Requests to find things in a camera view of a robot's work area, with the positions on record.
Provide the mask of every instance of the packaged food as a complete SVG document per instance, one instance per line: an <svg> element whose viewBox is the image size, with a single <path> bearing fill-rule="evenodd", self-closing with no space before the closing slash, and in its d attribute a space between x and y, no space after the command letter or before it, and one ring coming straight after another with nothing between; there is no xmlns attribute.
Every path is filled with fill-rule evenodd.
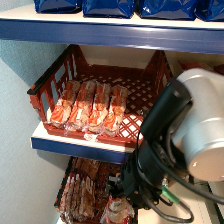
<svg viewBox="0 0 224 224"><path fill-rule="evenodd" d="M119 127L123 121L124 111L126 109L127 97L127 88L120 85L117 85L113 88L109 113L103 124L103 134L107 134L112 137L118 134Z"/></svg>
<svg viewBox="0 0 224 224"><path fill-rule="evenodd" d="M224 21L224 1L198 0L196 15L203 21Z"/></svg>
<svg viewBox="0 0 224 224"><path fill-rule="evenodd" d="M108 114L111 85L97 82L93 103L93 111L89 117L89 130L100 133L103 122Z"/></svg>
<svg viewBox="0 0 224 224"><path fill-rule="evenodd" d="M73 217L75 214L75 209L77 207L80 184L81 184L80 175L76 174L75 184L74 184L74 189L73 189L73 194L72 194L72 200L71 200L71 208L70 208L70 212L72 213Z"/></svg>
<svg viewBox="0 0 224 224"><path fill-rule="evenodd" d="M69 189L68 189L68 193L66 196L66 202L65 202L65 219L66 221L69 223L72 221L73 217L71 214L71 202L72 202L72 195L73 195L73 191L74 191L74 186L75 186L75 178L76 175L75 173L70 173L69 174L71 181L70 181L70 185L69 185Z"/></svg>
<svg viewBox="0 0 224 224"><path fill-rule="evenodd" d="M125 197L113 199L109 197L109 201L101 217L101 224L124 224L128 223L128 217L134 217L134 209L127 202Z"/></svg>
<svg viewBox="0 0 224 224"><path fill-rule="evenodd" d="M36 12L68 13L80 11L81 0L34 0Z"/></svg>
<svg viewBox="0 0 224 224"><path fill-rule="evenodd" d="M137 0L83 0L83 15L86 17L131 18Z"/></svg>
<svg viewBox="0 0 224 224"><path fill-rule="evenodd" d="M94 182L87 176L83 179L82 185L82 194L81 194L81 203L79 207L79 215L82 218L92 219L94 217L95 210L95 184Z"/></svg>
<svg viewBox="0 0 224 224"><path fill-rule="evenodd" d="M54 111L52 112L50 122L57 128L63 128L67 122L72 105L75 102L76 95L80 88L80 82L78 81L68 81L65 85L62 96L55 105Z"/></svg>
<svg viewBox="0 0 224 224"><path fill-rule="evenodd" d="M184 71L192 69L192 68L202 68L202 69L214 72L213 68L204 62L200 62L200 61L185 61L185 62L178 61L178 62Z"/></svg>
<svg viewBox="0 0 224 224"><path fill-rule="evenodd" d="M95 81L87 81L82 83L71 115L69 117L66 131L82 131L83 128L87 127L89 116L92 111L95 89Z"/></svg>
<svg viewBox="0 0 224 224"><path fill-rule="evenodd" d="M100 162L96 160L84 159L84 162L81 166L82 172L88 175L91 180L95 180L96 174L98 172Z"/></svg>
<svg viewBox="0 0 224 224"><path fill-rule="evenodd" d="M67 198L70 182L71 182L71 177L68 176L68 179L67 179L67 182L66 182L66 185L65 185L65 189L64 189L62 197L61 197L61 202L60 202L60 205L59 205L59 212L60 213L65 213L65 211L66 211L66 198Z"/></svg>
<svg viewBox="0 0 224 224"><path fill-rule="evenodd" d="M195 20L198 0L139 0L141 18Z"/></svg>

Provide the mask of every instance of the shelving unit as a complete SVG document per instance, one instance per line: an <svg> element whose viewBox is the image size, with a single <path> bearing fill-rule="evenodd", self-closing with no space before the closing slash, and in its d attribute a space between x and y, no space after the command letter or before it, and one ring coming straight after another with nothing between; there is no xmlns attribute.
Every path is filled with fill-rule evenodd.
<svg viewBox="0 0 224 224"><path fill-rule="evenodd" d="M37 14L31 4L0 13L0 39L224 54L224 23Z"/></svg>
<svg viewBox="0 0 224 224"><path fill-rule="evenodd" d="M0 39L224 54L224 23L142 20L136 14L130 20L83 18L82 12L47 15L37 14L31 4L0 13ZM114 163L133 151L48 135L42 123L31 143L35 149Z"/></svg>

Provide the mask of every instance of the blue shelf edge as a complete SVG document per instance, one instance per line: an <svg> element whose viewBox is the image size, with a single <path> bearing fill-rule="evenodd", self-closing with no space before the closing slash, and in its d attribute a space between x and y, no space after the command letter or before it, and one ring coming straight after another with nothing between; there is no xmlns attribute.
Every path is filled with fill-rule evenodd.
<svg viewBox="0 0 224 224"><path fill-rule="evenodd" d="M36 137L31 137L31 142L33 149L94 159L108 163L124 163L127 160L128 155L130 155L130 153L126 152L122 153L100 148L91 148L87 146L74 145L65 142L56 142Z"/></svg>
<svg viewBox="0 0 224 224"><path fill-rule="evenodd" d="M0 19L0 39L224 54L224 29Z"/></svg>

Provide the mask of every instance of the white wall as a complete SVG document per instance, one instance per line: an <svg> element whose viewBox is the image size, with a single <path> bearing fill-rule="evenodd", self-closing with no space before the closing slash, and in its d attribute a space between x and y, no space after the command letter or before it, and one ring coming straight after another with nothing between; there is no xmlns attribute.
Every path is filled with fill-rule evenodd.
<svg viewBox="0 0 224 224"><path fill-rule="evenodd" d="M145 68L155 50L82 46L87 61L90 64L118 65L133 68ZM201 61L209 66L224 64L224 55L199 54L186 52L166 51L170 67L175 76L183 71L178 63L180 61Z"/></svg>
<svg viewBox="0 0 224 224"><path fill-rule="evenodd" d="M0 1L4 11L31 0ZM54 224L54 210L69 157L31 149L39 123L26 91L64 45L0 40L0 223Z"/></svg>

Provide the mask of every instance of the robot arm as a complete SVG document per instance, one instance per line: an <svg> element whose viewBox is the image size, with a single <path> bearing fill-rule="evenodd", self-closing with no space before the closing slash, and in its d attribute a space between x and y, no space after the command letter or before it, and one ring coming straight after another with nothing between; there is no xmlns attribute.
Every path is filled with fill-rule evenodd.
<svg viewBox="0 0 224 224"><path fill-rule="evenodd" d="M192 222L193 214L167 190L176 181L224 204L224 198L202 192L184 180L189 174L205 181L224 179L223 94L224 78L202 69L186 71L171 80L144 119L139 132L144 139L140 146L137 141L135 151L122 165L110 191L112 196L125 195L134 208L151 208L179 223ZM191 218L180 219L159 211L156 205L164 202L161 193L173 197L174 202L178 200Z"/></svg>

